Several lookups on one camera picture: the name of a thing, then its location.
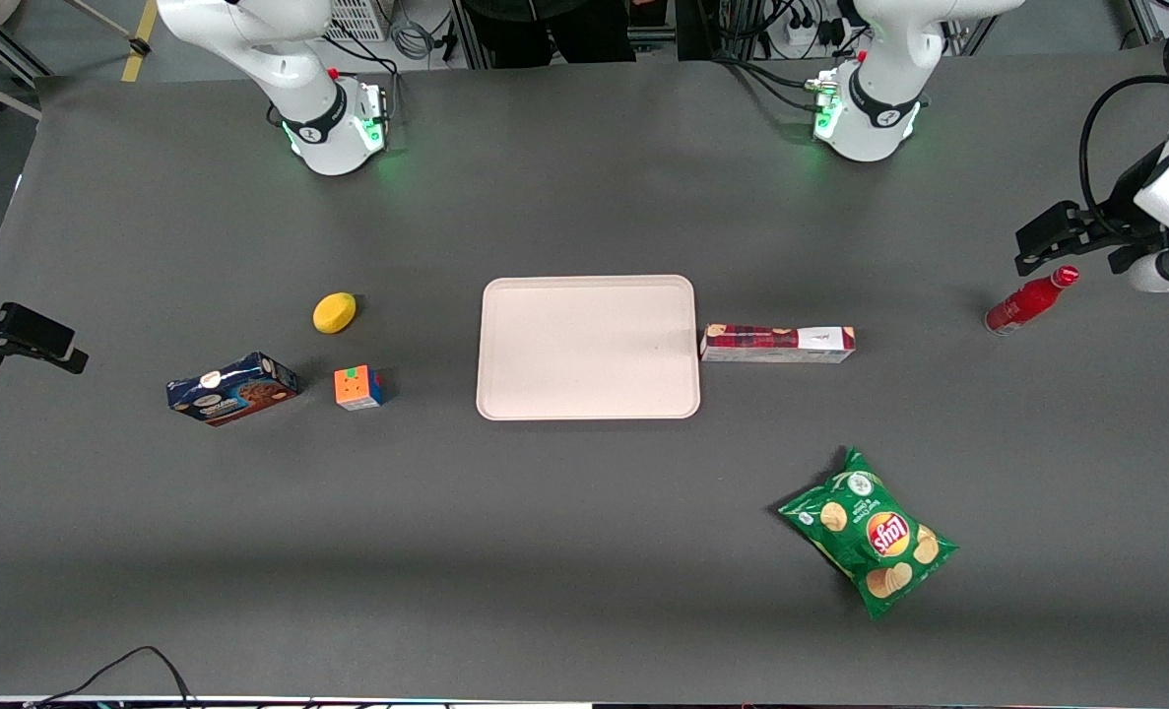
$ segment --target white label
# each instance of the white label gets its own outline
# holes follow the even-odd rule
[[[800,349],[846,349],[842,328],[798,328]]]
[[[872,480],[869,480],[866,475],[855,473],[846,480],[846,487],[851,488],[851,493],[864,498],[864,495],[872,493]]]

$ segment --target yellow sponge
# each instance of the yellow sponge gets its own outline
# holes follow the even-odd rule
[[[332,292],[321,298],[313,310],[313,327],[326,335],[334,335],[355,318],[355,298],[351,292]]]

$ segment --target lay's logo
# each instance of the lay's logo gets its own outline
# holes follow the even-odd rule
[[[869,517],[869,542],[881,556],[899,556],[908,548],[908,522],[894,512],[878,512]]]

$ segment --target green chip bag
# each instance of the green chip bag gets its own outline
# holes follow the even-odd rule
[[[855,582],[872,618],[908,596],[957,549],[904,512],[856,449],[839,474],[781,513]]]

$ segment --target blue box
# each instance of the blue box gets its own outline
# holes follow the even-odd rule
[[[299,394],[299,377],[263,352],[201,377],[168,382],[168,406],[221,426]]]

